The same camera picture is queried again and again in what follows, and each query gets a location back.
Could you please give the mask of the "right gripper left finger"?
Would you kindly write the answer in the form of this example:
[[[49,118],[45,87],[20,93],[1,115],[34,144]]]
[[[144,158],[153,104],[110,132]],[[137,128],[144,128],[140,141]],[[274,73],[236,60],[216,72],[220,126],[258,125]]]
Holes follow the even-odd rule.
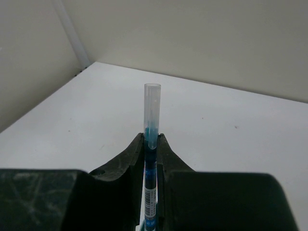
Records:
[[[140,223],[144,137],[91,172],[0,171],[3,231],[133,231]]]

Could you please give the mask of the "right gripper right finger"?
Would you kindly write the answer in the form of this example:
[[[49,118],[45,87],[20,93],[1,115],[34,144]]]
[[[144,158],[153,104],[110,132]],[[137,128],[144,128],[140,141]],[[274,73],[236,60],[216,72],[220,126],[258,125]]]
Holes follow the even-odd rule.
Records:
[[[157,141],[161,231],[296,231],[279,182],[267,173],[198,172]]]

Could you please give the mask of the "blue gel pen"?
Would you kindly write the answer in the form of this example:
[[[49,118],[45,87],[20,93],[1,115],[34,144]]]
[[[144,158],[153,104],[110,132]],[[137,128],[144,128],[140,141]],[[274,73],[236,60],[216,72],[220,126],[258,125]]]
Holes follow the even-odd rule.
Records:
[[[161,85],[144,85],[144,225],[145,231],[156,230],[157,139],[159,133]]]

